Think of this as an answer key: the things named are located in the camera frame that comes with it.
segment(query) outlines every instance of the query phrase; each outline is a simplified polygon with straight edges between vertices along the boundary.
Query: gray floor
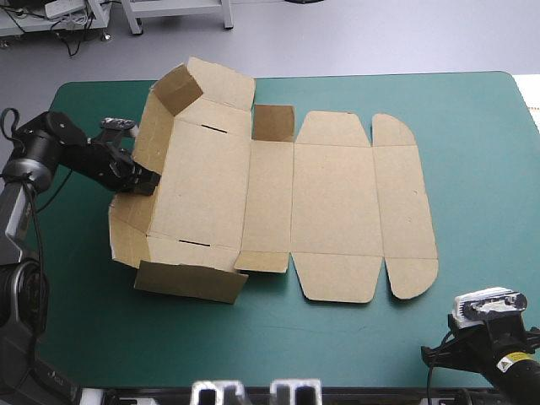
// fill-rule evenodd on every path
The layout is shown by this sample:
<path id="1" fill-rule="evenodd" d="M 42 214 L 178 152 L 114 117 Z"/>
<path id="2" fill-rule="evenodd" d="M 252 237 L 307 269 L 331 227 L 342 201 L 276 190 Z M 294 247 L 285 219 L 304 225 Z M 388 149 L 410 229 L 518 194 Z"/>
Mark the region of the gray floor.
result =
<path id="1" fill-rule="evenodd" d="M 23 120 L 80 80 L 158 78 L 190 55 L 256 77 L 503 70 L 540 73 L 538 0 L 237 0 L 235 28 L 218 15 L 144 20 L 133 37 L 114 5 L 113 41 L 70 59 L 49 33 L 0 50 L 0 107 Z M 0 143 L 0 163 L 8 152 Z"/>

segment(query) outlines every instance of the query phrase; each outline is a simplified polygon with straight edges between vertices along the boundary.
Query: metal shelf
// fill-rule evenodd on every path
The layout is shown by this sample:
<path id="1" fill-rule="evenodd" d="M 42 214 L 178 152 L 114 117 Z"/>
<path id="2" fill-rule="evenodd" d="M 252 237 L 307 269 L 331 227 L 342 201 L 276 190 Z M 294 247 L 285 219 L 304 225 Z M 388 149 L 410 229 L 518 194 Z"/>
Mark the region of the metal shelf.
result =
<path id="1" fill-rule="evenodd" d="M 121 0 L 132 33 L 143 33 L 140 19 L 171 15 L 223 13 L 224 26 L 233 28 L 230 0 Z"/>
<path id="2" fill-rule="evenodd" d="M 101 5 L 100 1 L 103 0 L 87 0 L 88 4 L 94 13 L 94 21 L 92 22 L 91 29 L 103 29 L 109 24 L 109 17 L 111 13 L 111 3 Z M 45 9 L 36 9 L 34 13 L 45 15 Z M 55 21 L 48 19 L 40 19 L 38 17 L 26 16 L 23 19 L 16 19 L 17 23 L 26 32 L 36 31 L 48 31 L 51 29 Z M 69 23 L 60 23 L 54 26 L 54 30 L 81 30 L 83 27 L 79 25 L 73 25 Z M 9 35 L 21 35 L 23 34 L 19 27 L 9 18 L 8 14 L 4 10 L 0 10 L 0 37 Z"/>

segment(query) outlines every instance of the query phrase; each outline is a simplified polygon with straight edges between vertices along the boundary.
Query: black wire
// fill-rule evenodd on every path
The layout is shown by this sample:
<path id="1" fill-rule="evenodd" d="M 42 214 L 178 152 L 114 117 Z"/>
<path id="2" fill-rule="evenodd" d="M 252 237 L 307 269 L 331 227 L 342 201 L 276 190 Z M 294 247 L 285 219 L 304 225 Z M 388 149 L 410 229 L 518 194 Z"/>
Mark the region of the black wire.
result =
<path id="1" fill-rule="evenodd" d="M 94 22 L 94 15 L 92 14 L 88 20 L 88 22 L 86 24 L 84 24 L 84 28 L 83 28 L 83 34 L 81 36 L 81 38 L 79 38 L 79 40 L 77 41 L 77 45 L 75 47 L 75 50 L 72 51 L 71 50 L 71 46 L 69 46 L 69 43 L 67 40 L 63 39 L 63 38 L 60 38 L 60 41 L 66 46 L 67 48 L 67 54 L 69 55 L 69 57 L 74 57 L 75 55 L 78 54 L 78 51 L 81 47 L 81 43 L 85 42 L 86 41 L 86 34 L 88 32 L 88 30 L 92 27 L 92 23 Z"/>
<path id="2" fill-rule="evenodd" d="M 13 113 L 13 122 L 11 123 L 11 127 L 9 128 L 11 130 L 11 136 L 9 136 L 6 133 L 6 116 L 8 116 L 8 113 Z M 19 124 L 19 118 L 20 114 L 19 111 L 15 108 L 4 108 L 2 113 L 0 113 L 0 131 L 2 131 L 2 135 L 4 138 L 6 138 L 11 143 L 18 143 L 22 148 L 22 153 L 26 151 L 26 148 L 24 147 L 23 141 L 20 139 L 14 138 L 15 131 L 17 130 L 17 125 Z"/>
<path id="3" fill-rule="evenodd" d="M 62 180 L 62 183 L 60 183 L 60 186 L 58 186 L 57 190 L 52 194 L 51 198 L 49 198 L 47 200 L 47 202 L 45 204 L 43 204 L 43 206 L 41 206 L 40 208 L 37 208 L 37 213 L 40 213 L 41 211 L 43 211 L 45 208 L 47 208 L 49 206 L 50 203 L 52 203 L 52 200 L 54 200 L 56 198 L 56 196 L 58 195 L 58 193 L 62 190 L 62 188 L 66 185 L 66 183 L 68 182 L 69 180 L 69 177 L 71 176 L 71 174 L 73 173 L 73 170 L 70 170 L 66 177 L 64 177 L 64 180 Z"/>
<path id="4" fill-rule="evenodd" d="M 432 405 L 431 402 L 431 378 L 433 376 L 433 369 L 436 367 L 435 363 L 437 362 L 437 358 L 439 357 L 440 351 L 442 350 L 442 347 L 446 344 L 446 341 L 452 336 L 452 332 L 448 332 L 442 339 L 442 342 L 440 342 L 440 346 L 435 351 L 435 355 L 433 356 L 433 360 L 431 360 L 431 363 L 429 363 L 429 370 L 428 370 L 428 380 L 426 383 L 426 391 L 428 395 L 428 405 Z"/>
<path id="5" fill-rule="evenodd" d="M 62 20 L 59 19 L 56 23 L 52 24 L 52 25 L 49 27 L 49 31 L 52 31 L 52 30 L 54 29 L 54 27 L 56 27 L 57 25 L 59 25 L 61 22 L 62 22 Z"/>
<path id="6" fill-rule="evenodd" d="M 27 10 L 17 9 L 9 6 L 4 6 L 3 4 L 0 4 L 0 8 L 6 11 L 11 11 L 12 13 L 16 13 L 17 15 L 30 15 L 32 17 L 36 17 L 38 19 L 48 19 L 45 15 L 32 13 Z"/>

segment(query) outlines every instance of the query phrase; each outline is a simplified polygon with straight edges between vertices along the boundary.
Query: cardboard panel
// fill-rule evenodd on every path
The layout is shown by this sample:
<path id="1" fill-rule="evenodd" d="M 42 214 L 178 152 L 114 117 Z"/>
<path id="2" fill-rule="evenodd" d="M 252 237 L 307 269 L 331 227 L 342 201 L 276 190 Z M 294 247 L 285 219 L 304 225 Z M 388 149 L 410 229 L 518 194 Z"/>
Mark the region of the cardboard panel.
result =
<path id="1" fill-rule="evenodd" d="M 111 215 L 109 237 L 113 260 L 132 267 L 138 267 L 141 260 L 149 260 L 146 235 Z"/>
<path id="2" fill-rule="evenodd" d="M 356 114 L 331 111 L 308 112 L 296 143 L 364 148 L 371 146 Z"/>
<path id="3" fill-rule="evenodd" d="M 233 304 L 246 280 L 245 274 L 210 267 L 141 262 L 135 288 Z"/>
<path id="4" fill-rule="evenodd" d="M 431 286 L 439 266 L 419 149 L 393 116 L 376 115 L 372 128 L 386 269 L 392 293 L 410 299 Z"/>
<path id="5" fill-rule="evenodd" d="M 437 278 L 437 259 L 386 259 L 392 293 L 401 300 L 421 295 Z"/>
<path id="6" fill-rule="evenodd" d="M 290 252 L 293 144 L 251 142 L 243 251 Z"/>
<path id="7" fill-rule="evenodd" d="M 148 250 L 152 262 L 188 264 L 234 272 L 237 249 L 220 246 L 202 246 L 172 239 L 148 237 Z"/>
<path id="8" fill-rule="evenodd" d="M 275 251 L 242 251 L 235 263 L 236 270 L 264 273 L 286 273 L 289 254 Z"/>
<path id="9" fill-rule="evenodd" d="M 255 94 L 255 79 L 196 57 L 190 57 L 187 69 L 197 80 L 205 99 L 240 110 L 251 110 Z"/>
<path id="10" fill-rule="evenodd" d="M 259 141 L 293 142 L 293 106 L 256 104 L 254 116 L 254 139 Z"/>
<path id="11" fill-rule="evenodd" d="M 133 147 L 133 159 L 148 170 L 163 173 L 174 117 L 154 92 L 148 94 Z"/>
<path id="12" fill-rule="evenodd" d="M 382 256 L 371 148 L 294 146 L 292 248 Z"/>
<path id="13" fill-rule="evenodd" d="M 381 257 L 293 253 L 309 300 L 366 303 L 373 299 Z"/>
<path id="14" fill-rule="evenodd" d="M 375 114 L 371 128 L 376 136 L 373 146 L 413 146 L 416 145 L 413 132 L 403 122 L 388 114 Z"/>
<path id="15" fill-rule="evenodd" d="M 159 187 L 152 196 L 117 193 L 109 206 L 110 215 L 146 234 L 149 230 Z"/>
<path id="16" fill-rule="evenodd" d="M 153 86 L 153 93 L 172 116 L 203 95 L 185 65 L 174 68 L 158 80 Z"/>
<path id="17" fill-rule="evenodd" d="M 151 235 L 240 249 L 250 139 L 176 121 Z"/>
<path id="18" fill-rule="evenodd" d="M 249 111 L 239 110 L 203 98 L 195 100 L 176 116 L 176 120 L 251 138 L 251 113 Z"/>
<path id="19" fill-rule="evenodd" d="M 385 257 L 437 257 L 416 146 L 375 147 Z"/>

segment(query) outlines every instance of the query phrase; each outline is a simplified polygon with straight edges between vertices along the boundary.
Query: green table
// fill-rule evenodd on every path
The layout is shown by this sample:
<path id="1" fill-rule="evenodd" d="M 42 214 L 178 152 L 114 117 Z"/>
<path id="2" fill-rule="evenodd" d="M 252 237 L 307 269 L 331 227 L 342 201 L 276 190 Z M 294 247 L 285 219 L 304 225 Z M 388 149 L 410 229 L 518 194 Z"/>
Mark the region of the green table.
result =
<path id="1" fill-rule="evenodd" d="M 151 83 L 65 84 L 52 108 L 94 136 L 103 116 L 139 120 Z M 291 263 L 285 275 L 252 275 L 235 305 L 136 291 L 135 270 L 111 260 L 112 194 L 75 174 L 41 215 L 51 280 L 39 347 L 46 360 L 86 386 L 267 386 L 279 377 L 423 386 L 419 347 L 445 334 L 455 295 L 519 289 L 530 298 L 527 325 L 540 324 L 540 137 L 511 76 L 264 78 L 256 102 L 293 104 L 297 131 L 310 110 L 352 111 L 365 128 L 384 111 L 412 128 L 439 246 L 435 285 L 395 300 L 382 271 L 368 305 L 316 303 L 304 299 Z M 441 370 L 434 384 L 486 382 Z"/>

